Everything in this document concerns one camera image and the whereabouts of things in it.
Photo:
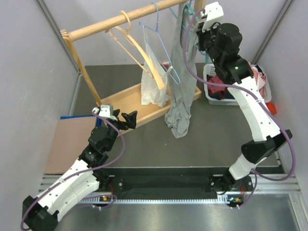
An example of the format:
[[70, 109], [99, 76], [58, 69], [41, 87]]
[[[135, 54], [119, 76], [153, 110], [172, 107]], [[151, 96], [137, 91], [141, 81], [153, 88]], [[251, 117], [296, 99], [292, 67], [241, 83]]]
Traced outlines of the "teal plastic hanger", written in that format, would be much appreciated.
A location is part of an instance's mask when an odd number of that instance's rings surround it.
[[[187, 13], [189, 16], [192, 16], [192, 15], [195, 14], [195, 11], [191, 7], [191, 3], [192, 3], [192, 0], [190, 0], [189, 3], [187, 3], [186, 6], [184, 7], [184, 12]], [[169, 10], [173, 14], [173, 16], [177, 19], [178, 17], [177, 17], [177, 14], [174, 12], [174, 10], [171, 7], [169, 7]], [[196, 18], [196, 21], [197, 21], [197, 23], [201, 22], [200, 19], [198, 19], [198, 18]], [[187, 29], [187, 27], [184, 24], [182, 24], [182, 28], [184, 30]], [[199, 50], [199, 44], [198, 43], [196, 44], [196, 48]], [[204, 56], [205, 64], [208, 64], [209, 61], [210, 61], [208, 54], [205, 53], [204, 51], [199, 51], [199, 53]]]

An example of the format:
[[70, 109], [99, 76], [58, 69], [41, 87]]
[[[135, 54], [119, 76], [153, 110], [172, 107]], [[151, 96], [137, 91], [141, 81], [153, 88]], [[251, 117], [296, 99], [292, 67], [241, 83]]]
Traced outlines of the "grey tank top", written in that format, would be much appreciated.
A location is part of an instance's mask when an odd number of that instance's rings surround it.
[[190, 16], [185, 12], [185, 3], [179, 5], [178, 18], [174, 34], [171, 62], [176, 70], [180, 84], [176, 84], [169, 78], [171, 89], [170, 110], [165, 114], [165, 122], [175, 138], [182, 138], [187, 135], [190, 118], [191, 105], [193, 102], [197, 80], [188, 71], [183, 59], [183, 44], [186, 27], [190, 22]]

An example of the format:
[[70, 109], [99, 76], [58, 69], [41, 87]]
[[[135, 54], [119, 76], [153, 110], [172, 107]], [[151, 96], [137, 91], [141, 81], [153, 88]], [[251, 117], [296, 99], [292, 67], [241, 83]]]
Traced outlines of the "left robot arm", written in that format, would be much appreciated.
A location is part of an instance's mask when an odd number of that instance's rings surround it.
[[122, 113], [105, 104], [93, 108], [92, 114], [97, 118], [97, 125], [81, 155], [48, 189], [23, 201], [21, 230], [53, 231], [85, 196], [108, 188], [109, 179], [104, 170], [108, 166], [107, 152], [117, 137], [123, 136], [121, 131], [136, 128], [138, 112]]

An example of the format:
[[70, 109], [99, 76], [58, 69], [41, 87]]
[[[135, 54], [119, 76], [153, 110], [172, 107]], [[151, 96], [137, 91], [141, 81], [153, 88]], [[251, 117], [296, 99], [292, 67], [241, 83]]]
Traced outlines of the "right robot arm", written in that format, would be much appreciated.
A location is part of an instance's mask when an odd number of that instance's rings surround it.
[[292, 133], [274, 121], [258, 91], [251, 65], [238, 54], [243, 38], [239, 28], [218, 22], [207, 29], [203, 26], [204, 22], [197, 26], [199, 49], [209, 55], [216, 75], [237, 101], [253, 137], [241, 146], [241, 155], [222, 177], [223, 191], [234, 191], [259, 163], [285, 143], [290, 144]]

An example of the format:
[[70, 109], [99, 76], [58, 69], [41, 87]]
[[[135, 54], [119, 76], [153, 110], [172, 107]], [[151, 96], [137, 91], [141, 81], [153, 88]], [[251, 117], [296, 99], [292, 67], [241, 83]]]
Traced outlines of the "white tank top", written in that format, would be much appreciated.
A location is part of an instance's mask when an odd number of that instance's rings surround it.
[[167, 71], [161, 66], [155, 54], [153, 53], [152, 48], [148, 41], [146, 30], [144, 30], [143, 34], [146, 47], [146, 54], [154, 64], [154, 67], [158, 71], [165, 87], [160, 90], [158, 88], [155, 79], [143, 70], [141, 77], [141, 104], [142, 105], [155, 104], [162, 108], [166, 105], [167, 101], [170, 100], [170, 96], [167, 94], [167, 84], [168, 84]]

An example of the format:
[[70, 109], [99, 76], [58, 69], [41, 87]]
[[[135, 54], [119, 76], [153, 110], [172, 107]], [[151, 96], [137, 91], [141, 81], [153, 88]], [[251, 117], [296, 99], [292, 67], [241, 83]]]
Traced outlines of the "wooden hanger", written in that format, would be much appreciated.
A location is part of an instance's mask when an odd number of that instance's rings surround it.
[[148, 65], [148, 69], [146, 69], [125, 47], [124, 45], [118, 40], [118, 38], [114, 35], [113, 28], [108, 29], [109, 34], [111, 37], [117, 42], [117, 44], [134, 60], [134, 62], [143, 70], [146, 72], [147, 75], [149, 75], [156, 83], [159, 90], [162, 90], [165, 87], [165, 84], [163, 83], [161, 75], [158, 73], [158, 70], [154, 66], [154, 63], [150, 59], [149, 55], [146, 54], [144, 49], [139, 45], [139, 43], [129, 34], [131, 30], [131, 21], [125, 11], [120, 11], [120, 14], [124, 16], [128, 23], [128, 27], [124, 30], [123, 28], [119, 26], [113, 27], [114, 29], [117, 29], [121, 32], [122, 36], [128, 41], [128, 43], [135, 47], [140, 55], [144, 58], [145, 63]]

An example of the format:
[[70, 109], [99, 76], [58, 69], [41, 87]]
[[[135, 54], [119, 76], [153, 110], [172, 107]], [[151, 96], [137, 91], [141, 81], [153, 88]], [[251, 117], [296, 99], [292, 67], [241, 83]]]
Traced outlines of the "wooden clothes rack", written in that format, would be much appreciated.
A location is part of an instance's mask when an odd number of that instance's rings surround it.
[[[169, 7], [184, 3], [183, 0], [162, 0], [157, 3], [159, 11], [165, 10]], [[139, 19], [141, 17], [155, 13], [155, 6], [153, 4], [136, 9], [127, 13], [130, 21]], [[148, 122], [151, 122], [158, 117], [163, 116], [170, 109], [170, 101], [167, 101], [164, 107], [159, 107], [154, 104], [141, 104], [141, 84], [134, 85], [128, 89], [120, 91], [109, 97], [101, 99], [98, 92], [91, 81], [85, 66], [83, 65], [73, 42], [97, 34], [99, 32], [108, 32], [108, 29], [119, 26], [124, 30], [128, 27], [128, 23], [123, 15], [118, 15], [104, 21], [83, 27], [81, 29], [67, 32], [65, 29], [61, 30], [61, 36], [64, 39], [70, 53], [72, 54], [79, 70], [82, 73], [91, 93], [93, 94], [98, 106], [101, 104], [112, 104], [116, 109], [137, 110], [137, 127], [140, 127]]]

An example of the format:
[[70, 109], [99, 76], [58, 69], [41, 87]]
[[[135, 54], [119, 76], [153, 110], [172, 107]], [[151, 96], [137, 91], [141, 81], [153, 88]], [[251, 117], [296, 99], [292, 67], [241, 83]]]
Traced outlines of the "white laundry basket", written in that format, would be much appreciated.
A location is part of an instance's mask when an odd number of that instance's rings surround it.
[[[264, 69], [259, 65], [252, 65], [252, 69], [258, 90], [261, 96], [263, 97], [264, 102], [269, 103], [271, 101], [271, 90], [267, 74], [265, 73]], [[216, 75], [215, 67], [213, 64], [206, 64], [204, 66], [203, 75], [209, 82], [212, 83], [221, 82], [218, 76]], [[229, 91], [226, 88], [204, 84], [204, 89], [205, 89], [205, 96], [209, 100], [210, 104], [238, 106], [237, 101], [234, 99], [234, 97], [229, 93]]]

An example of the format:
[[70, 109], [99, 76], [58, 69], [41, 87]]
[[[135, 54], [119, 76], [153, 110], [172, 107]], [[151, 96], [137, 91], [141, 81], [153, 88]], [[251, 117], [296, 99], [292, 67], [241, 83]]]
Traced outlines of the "pink red garment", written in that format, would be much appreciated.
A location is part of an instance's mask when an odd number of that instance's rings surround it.
[[[210, 83], [215, 83], [215, 84], [223, 84], [223, 82], [219, 79], [218, 76], [212, 77], [210, 75], [207, 75], [207, 81]], [[224, 95], [227, 90], [225, 87], [219, 87], [219, 86], [214, 86], [214, 85], [208, 85], [207, 88], [209, 89], [212, 95], [215, 93]]]

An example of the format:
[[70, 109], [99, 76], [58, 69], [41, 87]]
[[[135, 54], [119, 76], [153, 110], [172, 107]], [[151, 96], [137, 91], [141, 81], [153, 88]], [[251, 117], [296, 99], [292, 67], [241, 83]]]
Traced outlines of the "red white striped garment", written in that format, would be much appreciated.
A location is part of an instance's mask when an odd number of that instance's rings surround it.
[[266, 75], [258, 65], [250, 64], [250, 67], [253, 72], [253, 77], [256, 81], [257, 89], [260, 95], [263, 97], [263, 99], [265, 99], [265, 84], [267, 82]]

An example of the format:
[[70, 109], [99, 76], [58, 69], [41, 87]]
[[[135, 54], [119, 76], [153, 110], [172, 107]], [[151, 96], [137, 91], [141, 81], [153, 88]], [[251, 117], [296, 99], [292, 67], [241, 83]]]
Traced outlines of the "red plastic block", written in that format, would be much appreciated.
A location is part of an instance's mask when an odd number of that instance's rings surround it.
[[266, 103], [266, 106], [267, 106], [268, 110], [270, 111], [270, 113], [271, 113], [272, 115], [276, 115], [276, 114], [277, 114], [277, 109], [276, 109], [276, 106], [275, 106], [274, 103], [272, 103], [272, 102], [267, 102], [267, 103]]

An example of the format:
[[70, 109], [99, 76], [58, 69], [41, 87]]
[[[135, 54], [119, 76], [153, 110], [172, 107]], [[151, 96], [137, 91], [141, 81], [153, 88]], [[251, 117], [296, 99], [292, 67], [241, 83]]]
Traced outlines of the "brown board blue frame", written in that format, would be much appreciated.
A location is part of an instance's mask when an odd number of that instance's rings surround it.
[[65, 173], [88, 145], [95, 125], [96, 118], [93, 116], [60, 119], [44, 173]]

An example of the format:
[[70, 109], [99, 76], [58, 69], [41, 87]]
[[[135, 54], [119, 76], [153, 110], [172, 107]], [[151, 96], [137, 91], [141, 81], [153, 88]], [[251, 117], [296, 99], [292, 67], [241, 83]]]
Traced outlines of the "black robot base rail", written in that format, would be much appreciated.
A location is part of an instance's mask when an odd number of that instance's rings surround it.
[[226, 167], [109, 167], [103, 172], [99, 191], [121, 199], [202, 199], [253, 189], [249, 176], [234, 181]]

